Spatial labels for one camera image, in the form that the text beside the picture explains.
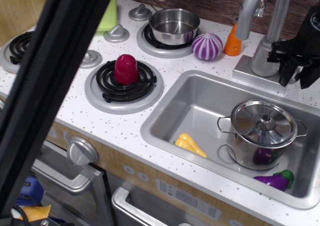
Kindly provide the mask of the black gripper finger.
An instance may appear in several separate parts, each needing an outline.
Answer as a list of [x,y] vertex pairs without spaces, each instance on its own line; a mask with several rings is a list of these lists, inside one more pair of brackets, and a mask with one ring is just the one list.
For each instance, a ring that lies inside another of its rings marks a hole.
[[309,88],[317,79],[320,78],[320,66],[312,64],[304,67],[300,73],[300,88]]
[[290,61],[283,61],[279,67],[279,84],[286,87],[289,84],[289,80],[293,76],[297,65],[294,65]]

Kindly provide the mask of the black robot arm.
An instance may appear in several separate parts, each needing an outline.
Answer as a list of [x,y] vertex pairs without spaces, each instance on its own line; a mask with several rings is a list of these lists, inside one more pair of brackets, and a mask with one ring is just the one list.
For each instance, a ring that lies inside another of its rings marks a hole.
[[54,118],[113,149],[121,165],[143,167],[148,177],[163,174],[177,179],[198,194],[274,224],[309,224],[320,221],[320,207],[293,208],[212,170],[183,159],[142,139],[140,128],[156,109],[129,116],[103,114],[88,104],[84,93],[84,70],[79,68],[109,0],[47,0],[31,49],[12,85],[0,117],[2,181],[1,217],[9,217],[23,175],[34,161]]

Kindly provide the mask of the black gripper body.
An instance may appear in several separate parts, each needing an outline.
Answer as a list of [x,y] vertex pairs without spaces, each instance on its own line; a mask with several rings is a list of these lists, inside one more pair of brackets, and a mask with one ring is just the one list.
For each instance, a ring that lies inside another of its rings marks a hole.
[[320,65],[319,7],[311,7],[293,39],[272,43],[267,61],[302,67]]

